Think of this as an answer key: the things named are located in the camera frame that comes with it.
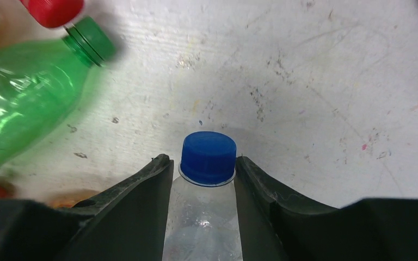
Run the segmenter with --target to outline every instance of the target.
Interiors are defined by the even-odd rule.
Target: white concrete floor
[[[6,44],[60,35],[5,2]],[[91,0],[85,12],[119,55],[3,169],[19,196],[103,190],[215,130],[332,206],[418,198],[418,0]]]

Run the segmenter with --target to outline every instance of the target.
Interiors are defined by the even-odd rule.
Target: green bottle cap
[[[116,47],[90,16],[80,20],[67,31],[98,65],[116,53]]]

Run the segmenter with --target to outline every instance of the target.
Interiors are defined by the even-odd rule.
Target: green plastic bottle
[[[116,52],[90,17],[67,32],[0,51],[0,167],[59,125],[79,102],[89,70]]]

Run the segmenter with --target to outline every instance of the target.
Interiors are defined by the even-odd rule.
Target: red bottle cap
[[[46,28],[63,26],[84,7],[84,0],[20,0],[38,23]]]

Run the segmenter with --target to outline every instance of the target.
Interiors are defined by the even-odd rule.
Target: bottle cap
[[[84,7],[84,0],[20,0],[38,23],[46,28],[63,26]]]
[[[230,182],[235,173],[236,144],[217,132],[195,132],[183,141],[181,175],[188,181],[217,187]]]
[[[89,16],[68,28],[67,31],[97,65],[101,65],[103,61],[116,53],[116,47],[111,40]]]

